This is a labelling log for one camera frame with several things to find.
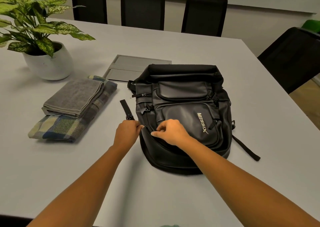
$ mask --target chair backrest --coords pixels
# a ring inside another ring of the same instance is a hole
[[[107,24],[106,0],[72,0],[73,6],[82,5],[73,9],[74,19],[92,23]]]
[[[228,0],[186,0],[182,33],[221,37]]]
[[[320,35],[290,28],[258,59],[289,94],[320,73]]]
[[[165,0],[121,0],[122,26],[164,29]]]

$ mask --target floor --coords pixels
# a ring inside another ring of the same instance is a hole
[[[293,91],[290,97],[320,130],[320,86],[310,80]]]

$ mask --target potted plant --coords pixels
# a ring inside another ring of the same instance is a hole
[[[0,15],[14,20],[0,19],[0,28],[3,28],[0,47],[8,44],[8,50],[22,52],[30,70],[43,79],[64,79],[73,70],[69,52],[62,43],[51,41],[50,34],[70,34],[79,40],[94,40],[72,24],[47,22],[51,14],[72,8],[65,5],[66,1],[0,0]]]

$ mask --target messix logo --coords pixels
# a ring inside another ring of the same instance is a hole
[[[201,113],[198,113],[198,117],[199,117],[199,120],[200,120],[200,122],[201,122],[203,132],[206,132],[207,134],[209,134],[209,133],[207,132],[206,127],[205,127],[205,124],[204,124],[204,121],[203,121],[203,119],[202,119]]]

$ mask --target backpack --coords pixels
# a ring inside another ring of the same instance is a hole
[[[136,98],[138,120],[145,126],[140,133],[141,148],[152,166],[175,174],[202,174],[177,146],[150,135],[168,119],[179,120],[190,136],[224,158],[229,156],[233,137],[254,160],[260,160],[232,136],[235,123],[222,83],[216,66],[172,64],[151,64],[136,80],[128,82]],[[129,107],[125,104],[123,108],[127,120],[133,120]]]

